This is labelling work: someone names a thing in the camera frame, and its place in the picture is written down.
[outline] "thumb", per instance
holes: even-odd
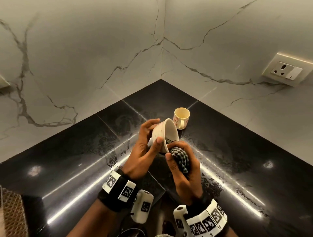
[[[183,174],[182,174],[182,172],[180,172],[178,165],[177,165],[176,161],[174,160],[172,154],[166,153],[165,158],[166,158],[167,165],[173,174],[174,180],[181,178],[181,175],[183,175]]]
[[[157,139],[153,142],[152,146],[150,147],[149,151],[145,156],[154,159],[155,156],[161,151],[162,145],[163,138],[157,137]]]

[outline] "wall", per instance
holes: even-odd
[[[165,0],[2,0],[0,162],[160,79]]]
[[[313,1],[167,0],[162,79],[313,164],[313,74],[261,77],[277,52],[313,60]]]

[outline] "black countertop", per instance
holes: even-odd
[[[129,156],[139,126],[177,107],[191,112],[180,137],[201,162],[204,190],[240,237],[313,236],[313,167],[163,80],[0,164],[0,184],[23,196],[30,233],[66,236]],[[161,155],[139,186],[179,203]]]

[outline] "black cable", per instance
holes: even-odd
[[[119,232],[119,236],[121,235],[122,233],[122,229],[123,229],[123,223],[124,223],[124,220],[126,219],[126,217],[128,216],[132,216],[134,213],[130,212],[128,213],[126,216],[123,217],[122,221],[121,221],[121,224],[120,224],[120,232]]]

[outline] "checkered cloth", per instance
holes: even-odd
[[[168,138],[165,138],[165,141],[166,141],[166,144],[173,142]],[[186,152],[179,147],[173,147],[170,150],[170,153],[172,154],[172,156],[174,157],[174,160],[178,164],[179,170],[183,173],[183,175],[186,178],[188,178],[188,173],[190,171],[190,165],[189,165],[188,155],[186,154]]]

